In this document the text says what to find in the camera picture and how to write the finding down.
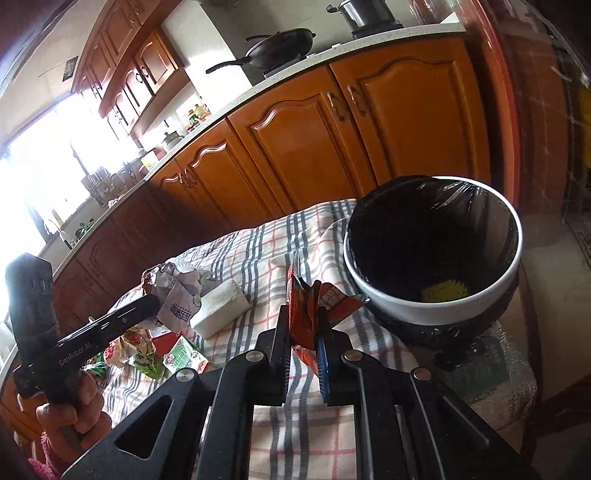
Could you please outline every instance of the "pink sleeve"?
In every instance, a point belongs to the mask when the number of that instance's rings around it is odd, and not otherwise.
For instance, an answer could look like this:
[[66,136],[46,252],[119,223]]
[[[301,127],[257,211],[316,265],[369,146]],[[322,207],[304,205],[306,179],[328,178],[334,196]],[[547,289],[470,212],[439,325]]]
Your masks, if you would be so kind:
[[29,463],[33,467],[33,471],[41,480],[57,480],[56,474],[49,465],[41,463],[39,460],[29,458]]
[[59,480],[70,464],[54,453],[49,445],[49,440],[45,432],[41,435],[41,447],[43,448],[43,453],[45,453],[45,463],[32,458],[29,458],[29,463],[42,480]]

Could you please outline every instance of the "white sponge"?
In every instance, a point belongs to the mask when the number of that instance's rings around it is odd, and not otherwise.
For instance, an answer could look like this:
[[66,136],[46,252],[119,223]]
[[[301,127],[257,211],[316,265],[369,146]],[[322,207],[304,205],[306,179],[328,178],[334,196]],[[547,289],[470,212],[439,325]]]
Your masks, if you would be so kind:
[[203,296],[201,302],[201,310],[191,319],[191,327],[205,339],[251,307],[243,291],[231,278]]

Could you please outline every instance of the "cooking pot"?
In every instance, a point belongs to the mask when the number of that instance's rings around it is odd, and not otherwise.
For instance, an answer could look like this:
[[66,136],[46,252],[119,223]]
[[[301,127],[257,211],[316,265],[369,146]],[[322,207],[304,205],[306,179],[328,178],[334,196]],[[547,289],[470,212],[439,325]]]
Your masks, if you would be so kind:
[[330,14],[340,12],[353,32],[384,23],[394,23],[396,19],[384,0],[345,0],[335,8],[326,7]]

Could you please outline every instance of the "yellow sponge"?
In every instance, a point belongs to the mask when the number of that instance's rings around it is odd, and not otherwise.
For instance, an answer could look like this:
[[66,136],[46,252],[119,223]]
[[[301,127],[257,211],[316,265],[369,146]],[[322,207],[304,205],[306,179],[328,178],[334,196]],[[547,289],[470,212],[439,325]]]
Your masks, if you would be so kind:
[[466,286],[456,280],[447,280],[445,282],[432,285],[421,292],[423,303],[438,303],[443,301],[453,301],[465,299],[469,296]]

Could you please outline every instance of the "red snack bag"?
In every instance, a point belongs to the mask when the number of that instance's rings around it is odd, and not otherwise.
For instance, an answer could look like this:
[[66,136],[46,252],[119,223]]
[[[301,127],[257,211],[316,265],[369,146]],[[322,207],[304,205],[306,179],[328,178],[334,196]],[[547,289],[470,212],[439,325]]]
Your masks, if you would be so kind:
[[327,310],[331,327],[337,325],[369,301],[367,295],[348,296],[332,283],[314,281],[310,287],[299,276],[297,253],[288,270],[287,301],[290,310],[290,336],[295,354],[318,376],[316,364],[316,326],[318,309]]

